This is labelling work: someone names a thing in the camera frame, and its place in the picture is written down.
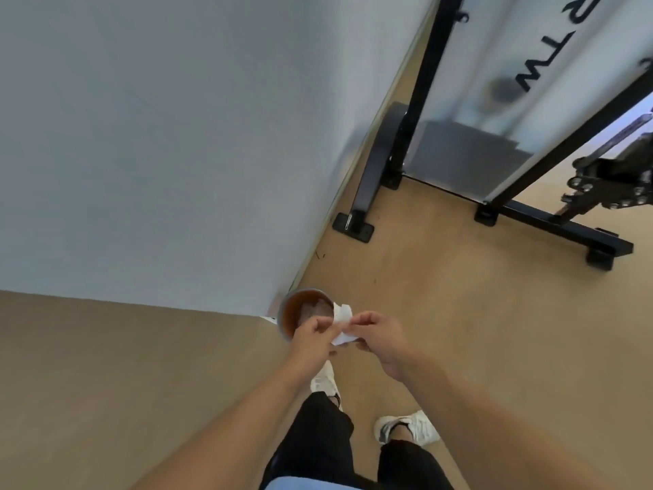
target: person's left arm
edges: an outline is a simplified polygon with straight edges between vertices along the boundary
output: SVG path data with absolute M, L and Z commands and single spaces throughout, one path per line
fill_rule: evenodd
M 295 331 L 283 364 L 239 403 L 145 475 L 132 490 L 245 490 L 269 456 L 299 391 L 329 358 L 341 325 L 313 317 Z

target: gray wall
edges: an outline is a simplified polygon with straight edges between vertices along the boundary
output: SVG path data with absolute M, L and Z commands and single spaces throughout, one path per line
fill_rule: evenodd
M 265 313 L 431 0 L 0 0 L 0 289 Z

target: black metal frame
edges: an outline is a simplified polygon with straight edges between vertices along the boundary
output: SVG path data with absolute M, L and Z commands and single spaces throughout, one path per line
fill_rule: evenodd
M 335 230 L 362 242 L 369 242 L 374 227 L 365 223 L 365 217 L 370 211 L 380 185 L 390 189 L 398 188 L 403 176 L 405 155 L 454 24 L 469 20 L 469 15 L 461 11 L 462 2 L 463 0 L 439 1 L 410 104 L 406 106 L 393 103 L 390 106 L 373 143 L 350 213 L 339 213 L 336 216 L 333 223 Z M 493 227 L 499 214 L 502 214 L 584 245 L 588 248 L 587 263 L 604 271 L 612 269 L 615 257 L 631 254 L 633 244 L 620 239 L 615 233 L 603 229 L 591 229 L 575 222 L 567 222 L 563 225 L 554 223 L 553 214 L 524 205 L 514 201 L 513 198 L 653 92 L 652 62 L 652 59 L 642 60 L 641 64 L 647 66 L 647 71 L 641 77 L 633 81 L 488 204 L 479 205 L 474 219 Z

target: person's right arm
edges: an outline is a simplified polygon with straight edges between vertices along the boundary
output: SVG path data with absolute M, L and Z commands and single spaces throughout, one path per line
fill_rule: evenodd
M 560 443 L 413 349 L 395 318 L 360 313 L 344 331 L 410 390 L 473 490 L 615 488 Z

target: light blue shirt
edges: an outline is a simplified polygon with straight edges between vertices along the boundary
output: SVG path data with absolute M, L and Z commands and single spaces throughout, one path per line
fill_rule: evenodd
M 282 476 L 272 480 L 265 490 L 351 490 L 351 488 L 316 479 Z

